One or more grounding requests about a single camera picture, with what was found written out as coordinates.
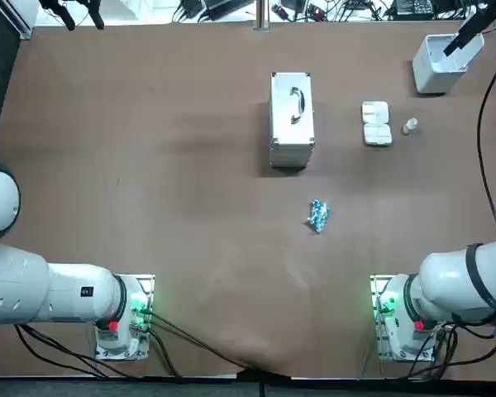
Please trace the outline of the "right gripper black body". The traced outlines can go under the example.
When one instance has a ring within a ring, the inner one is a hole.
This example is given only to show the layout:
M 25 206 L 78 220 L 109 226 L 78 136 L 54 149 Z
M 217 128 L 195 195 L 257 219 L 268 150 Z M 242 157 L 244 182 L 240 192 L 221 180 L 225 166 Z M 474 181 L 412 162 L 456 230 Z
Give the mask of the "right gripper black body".
M 485 9 L 479 9 L 473 16 L 474 31 L 482 33 L 493 21 L 496 20 L 496 0 L 487 1 Z

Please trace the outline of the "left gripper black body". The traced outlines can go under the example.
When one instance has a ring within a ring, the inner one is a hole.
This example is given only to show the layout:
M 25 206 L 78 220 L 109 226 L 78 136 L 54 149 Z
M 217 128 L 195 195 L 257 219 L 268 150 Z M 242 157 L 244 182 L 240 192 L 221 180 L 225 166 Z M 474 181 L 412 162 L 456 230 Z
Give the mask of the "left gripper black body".
M 99 9 L 101 5 L 100 0 L 76 0 L 76 2 L 87 9 Z M 40 0 L 39 3 L 44 9 L 53 9 L 61 6 L 58 0 Z

